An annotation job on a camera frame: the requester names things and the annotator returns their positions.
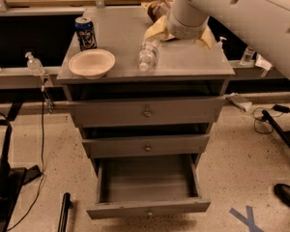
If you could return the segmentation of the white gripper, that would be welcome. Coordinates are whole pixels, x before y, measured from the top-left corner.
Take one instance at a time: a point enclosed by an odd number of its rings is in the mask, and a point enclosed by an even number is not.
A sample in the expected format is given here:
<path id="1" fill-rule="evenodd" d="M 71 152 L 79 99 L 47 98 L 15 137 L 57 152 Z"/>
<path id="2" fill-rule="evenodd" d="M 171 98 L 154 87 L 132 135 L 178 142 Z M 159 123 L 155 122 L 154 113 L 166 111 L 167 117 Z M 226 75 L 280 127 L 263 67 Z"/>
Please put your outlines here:
<path id="1" fill-rule="evenodd" d="M 194 42 L 211 50 L 214 44 L 211 29 L 207 27 L 209 16 L 192 6 L 188 0 L 174 0 L 167 15 L 161 16 L 143 37 L 144 41 L 169 41 L 174 37 Z"/>

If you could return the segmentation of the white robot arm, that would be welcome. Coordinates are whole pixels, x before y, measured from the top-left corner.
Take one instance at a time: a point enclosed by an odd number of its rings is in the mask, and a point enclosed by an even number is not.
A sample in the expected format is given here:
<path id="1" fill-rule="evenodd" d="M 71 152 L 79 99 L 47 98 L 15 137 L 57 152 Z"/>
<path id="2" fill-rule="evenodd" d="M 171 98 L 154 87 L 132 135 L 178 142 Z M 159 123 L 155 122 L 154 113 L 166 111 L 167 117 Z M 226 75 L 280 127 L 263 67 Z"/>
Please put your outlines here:
<path id="1" fill-rule="evenodd" d="M 232 31 L 290 80 L 290 0 L 174 0 L 145 39 L 195 40 L 209 17 Z"/>

